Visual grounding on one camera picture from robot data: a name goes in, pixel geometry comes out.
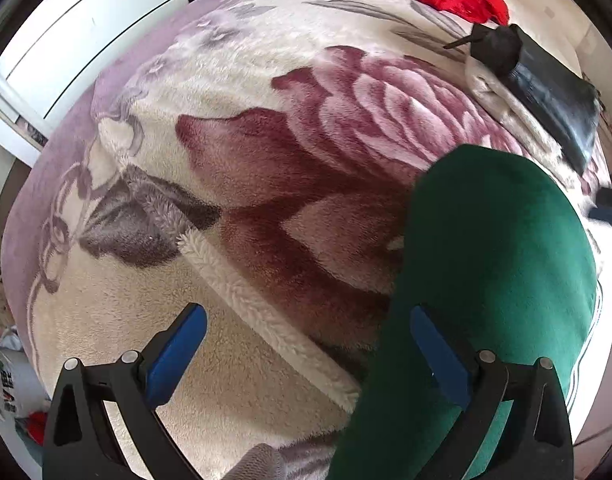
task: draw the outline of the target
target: metal pin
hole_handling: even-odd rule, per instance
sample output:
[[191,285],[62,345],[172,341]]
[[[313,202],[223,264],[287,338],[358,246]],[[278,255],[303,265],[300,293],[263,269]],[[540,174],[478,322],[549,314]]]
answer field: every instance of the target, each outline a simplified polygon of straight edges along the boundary
[[495,362],[495,354],[490,350],[482,350],[480,352],[480,359],[485,363],[494,363]]
[[129,350],[122,354],[122,362],[126,364],[134,363],[138,357],[139,354],[135,350]]
[[75,368],[77,368],[78,364],[80,364],[80,362],[77,361],[77,359],[75,359],[74,357],[71,357],[70,359],[66,359],[66,362],[64,363],[64,368],[66,368],[67,370],[74,370]]
[[542,357],[540,359],[540,366],[542,368],[546,368],[547,370],[552,370],[552,361],[547,357]]

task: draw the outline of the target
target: black bag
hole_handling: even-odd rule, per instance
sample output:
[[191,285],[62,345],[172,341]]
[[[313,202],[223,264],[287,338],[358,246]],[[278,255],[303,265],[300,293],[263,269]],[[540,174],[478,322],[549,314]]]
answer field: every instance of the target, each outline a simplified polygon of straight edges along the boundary
[[571,167],[584,173],[593,154],[599,121],[598,92],[535,43],[517,25],[475,24],[470,36],[446,45],[471,43],[481,61],[535,116],[561,146]]

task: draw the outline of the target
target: white dresser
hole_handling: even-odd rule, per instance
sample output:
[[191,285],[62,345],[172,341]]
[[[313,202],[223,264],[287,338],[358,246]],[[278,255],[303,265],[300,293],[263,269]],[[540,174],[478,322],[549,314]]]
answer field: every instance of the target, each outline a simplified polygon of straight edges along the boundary
[[102,69],[187,3],[44,0],[0,57],[0,111],[50,137]]

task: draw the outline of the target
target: green pants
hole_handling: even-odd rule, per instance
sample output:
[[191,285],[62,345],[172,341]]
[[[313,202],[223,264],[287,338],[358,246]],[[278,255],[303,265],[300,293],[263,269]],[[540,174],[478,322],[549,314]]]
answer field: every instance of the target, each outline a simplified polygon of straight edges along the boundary
[[[551,357],[566,395],[595,291],[584,229],[541,169],[476,146],[445,156],[412,194],[404,267],[329,480],[414,478],[460,413],[410,335],[415,304],[441,311],[473,348],[504,361]],[[488,464],[509,410],[498,410],[469,477]]]

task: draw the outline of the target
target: bed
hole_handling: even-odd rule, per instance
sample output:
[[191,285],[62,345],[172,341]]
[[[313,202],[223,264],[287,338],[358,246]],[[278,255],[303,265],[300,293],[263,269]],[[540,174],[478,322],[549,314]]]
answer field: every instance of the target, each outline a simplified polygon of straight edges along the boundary
[[[506,0],[581,76],[590,21],[545,1]],[[582,28],[558,34],[557,20]],[[115,360],[197,301],[211,329],[159,411],[178,446],[204,478],[259,442],[291,478],[323,478],[398,272],[405,197],[467,143],[540,165],[593,248],[597,300],[567,399],[576,438],[612,342],[612,228],[584,217],[610,184],[606,156],[596,142],[576,176],[494,120],[473,98],[467,51],[442,48],[470,27],[415,0],[197,0],[104,70],[4,234],[6,295],[48,391],[67,358]]]

